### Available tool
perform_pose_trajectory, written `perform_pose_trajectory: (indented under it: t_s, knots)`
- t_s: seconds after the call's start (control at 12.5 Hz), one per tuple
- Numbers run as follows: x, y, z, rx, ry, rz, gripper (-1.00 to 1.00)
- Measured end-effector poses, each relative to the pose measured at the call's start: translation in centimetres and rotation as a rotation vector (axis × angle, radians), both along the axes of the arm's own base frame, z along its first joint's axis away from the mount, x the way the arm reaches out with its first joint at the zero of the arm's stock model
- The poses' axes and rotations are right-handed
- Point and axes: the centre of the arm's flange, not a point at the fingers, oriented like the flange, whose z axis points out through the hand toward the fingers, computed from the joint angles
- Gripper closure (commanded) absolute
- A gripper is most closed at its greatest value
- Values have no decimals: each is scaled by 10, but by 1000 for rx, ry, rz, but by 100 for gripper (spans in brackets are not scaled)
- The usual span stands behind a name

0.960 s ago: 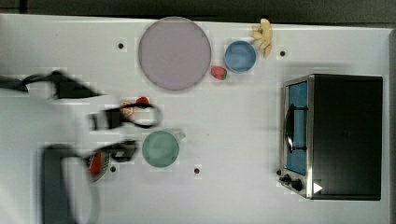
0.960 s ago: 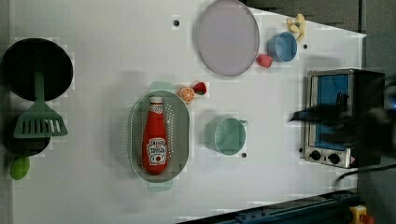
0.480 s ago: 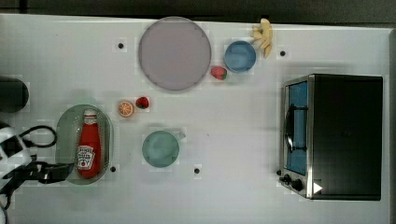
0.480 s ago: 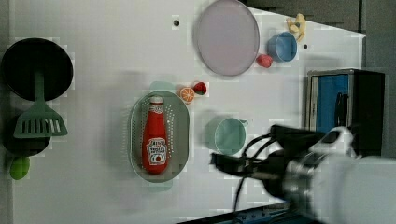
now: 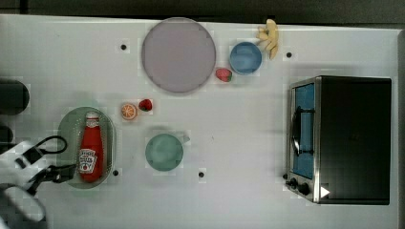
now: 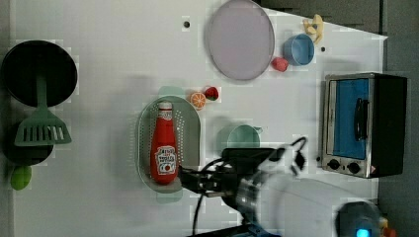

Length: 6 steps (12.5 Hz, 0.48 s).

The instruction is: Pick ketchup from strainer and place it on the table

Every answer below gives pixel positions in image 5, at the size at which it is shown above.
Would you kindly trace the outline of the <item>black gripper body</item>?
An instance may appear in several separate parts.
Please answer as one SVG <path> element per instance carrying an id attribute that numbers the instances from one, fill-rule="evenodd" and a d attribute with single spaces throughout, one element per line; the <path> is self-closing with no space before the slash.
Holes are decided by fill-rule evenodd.
<path id="1" fill-rule="evenodd" d="M 54 183 L 63 183 L 71 180 L 75 176 L 75 169 L 76 166 L 74 164 L 64 166 L 51 165 L 29 180 L 30 186 L 27 189 L 27 192 L 31 195 L 35 195 L 37 188 L 42 182 L 51 181 Z"/>

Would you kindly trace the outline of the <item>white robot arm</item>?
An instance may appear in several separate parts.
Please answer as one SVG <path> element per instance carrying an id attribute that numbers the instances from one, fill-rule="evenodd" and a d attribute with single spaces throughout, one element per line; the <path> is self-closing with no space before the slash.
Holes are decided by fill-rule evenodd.
<path id="1" fill-rule="evenodd" d="M 48 229 L 45 206 L 35 196 L 42 182 L 63 183 L 76 165 L 55 166 L 29 141 L 1 143 L 1 229 Z"/>

